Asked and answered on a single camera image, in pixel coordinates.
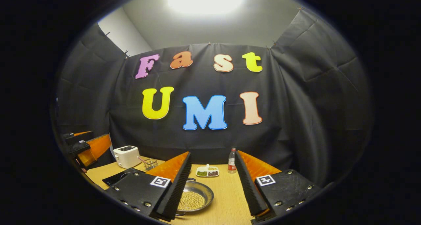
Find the white wall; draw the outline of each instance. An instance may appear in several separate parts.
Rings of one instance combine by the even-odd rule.
[[[130,56],[152,50],[122,7],[102,18],[98,25],[105,34],[110,32],[107,37],[123,52],[128,51]]]

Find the wire basket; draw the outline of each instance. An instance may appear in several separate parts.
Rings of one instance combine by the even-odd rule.
[[[155,159],[146,159],[145,162],[146,163],[143,163],[143,165],[145,166],[146,171],[149,171],[152,168],[158,166],[158,163]]]

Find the blue letter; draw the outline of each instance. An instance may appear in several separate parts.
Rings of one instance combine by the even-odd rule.
[[[212,119],[210,120],[209,129],[226,129],[228,125],[224,121],[225,100],[227,100],[225,96],[214,95],[210,98],[206,109],[204,109],[196,96],[184,97],[183,102],[186,104],[186,124],[183,126],[183,129],[188,131],[197,129],[197,125],[194,124],[194,118],[196,118],[200,127],[204,129],[211,116]]]

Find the foam letter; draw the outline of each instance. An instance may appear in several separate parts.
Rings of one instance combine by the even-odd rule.
[[[134,77],[135,79],[145,78],[148,76],[148,73],[146,73],[146,69],[149,71],[152,70],[152,67],[154,66],[154,60],[159,60],[159,55],[155,54],[149,57],[142,57],[140,59],[140,65],[139,70],[137,72],[137,75]]]
[[[200,127],[204,129],[211,117],[212,119],[210,120],[209,129],[226,129],[228,125],[224,121],[225,100],[227,100],[227,98],[222,95],[212,96],[206,106],[206,109],[204,109],[196,96],[184,97],[183,102],[186,104],[186,124],[183,126],[183,129],[188,131],[197,129],[197,125],[194,123],[194,118],[196,118]]]
[[[218,54],[213,60],[215,61],[213,67],[216,71],[230,72],[234,68],[234,65],[230,62],[233,59],[229,55]]]
[[[257,61],[260,60],[259,56],[256,56],[254,52],[249,52],[242,56],[245,59],[245,64],[247,69],[252,72],[260,72],[262,71],[263,67],[257,65]]]
[[[173,57],[173,61],[170,64],[171,69],[177,69],[181,66],[187,67],[190,66],[193,63],[191,60],[191,52],[190,51],[182,51],[178,54],[176,54]]]
[[[143,90],[143,105],[142,105],[142,112],[146,118],[152,120],[158,120],[164,118],[168,114],[168,110],[170,108],[170,95],[171,92],[174,91],[173,87],[163,87],[161,88],[160,92],[162,93],[162,103],[161,109],[158,111],[154,111],[152,109],[152,102],[154,100],[154,95],[157,92],[154,88],[148,88]]]
[[[239,95],[244,100],[245,118],[242,120],[245,125],[255,125],[262,122],[262,117],[257,111],[257,92],[245,92]]]

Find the yellow beans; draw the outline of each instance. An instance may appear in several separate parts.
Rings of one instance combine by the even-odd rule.
[[[197,210],[205,204],[205,198],[192,191],[184,191],[178,210]]]

